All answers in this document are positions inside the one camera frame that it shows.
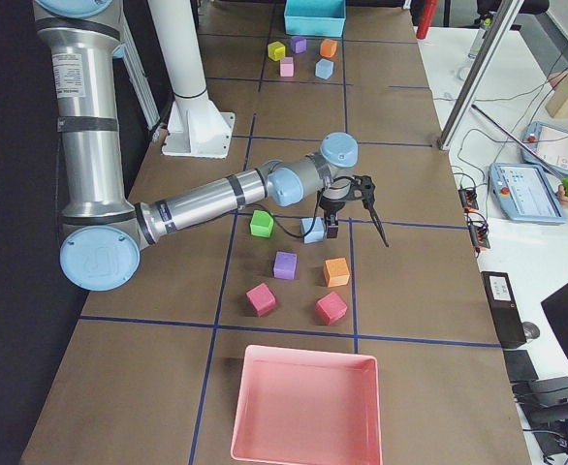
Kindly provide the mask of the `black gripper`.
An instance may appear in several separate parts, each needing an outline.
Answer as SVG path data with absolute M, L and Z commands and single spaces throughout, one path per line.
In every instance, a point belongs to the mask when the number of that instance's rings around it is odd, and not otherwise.
M 337 213 L 345 206 L 348 189 L 327 189 L 317 194 L 319 207 L 325 214 L 326 239 L 338 237 Z

